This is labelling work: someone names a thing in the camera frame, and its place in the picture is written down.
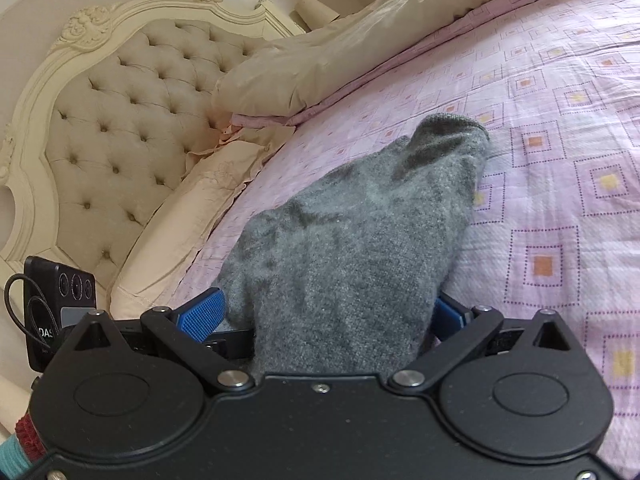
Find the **left hand red knit glove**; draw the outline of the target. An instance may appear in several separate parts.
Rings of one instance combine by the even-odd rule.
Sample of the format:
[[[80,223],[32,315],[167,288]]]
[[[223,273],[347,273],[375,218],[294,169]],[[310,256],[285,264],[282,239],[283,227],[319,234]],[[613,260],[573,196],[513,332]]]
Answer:
[[[20,448],[31,463],[38,462],[47,454],[47,449],[43,445],[29,413],[25,413],[17,421],[15,437],[17,437]]]

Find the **teal sleeved left forearm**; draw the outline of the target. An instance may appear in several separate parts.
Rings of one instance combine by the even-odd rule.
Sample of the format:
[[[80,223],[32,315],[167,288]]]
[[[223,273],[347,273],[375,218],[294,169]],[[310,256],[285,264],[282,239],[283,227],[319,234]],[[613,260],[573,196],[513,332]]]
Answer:
[[[32,468],[32,462],[27,457],[17,436],[12,434],[0,445],[1,477],[17,479],[30,468]]]

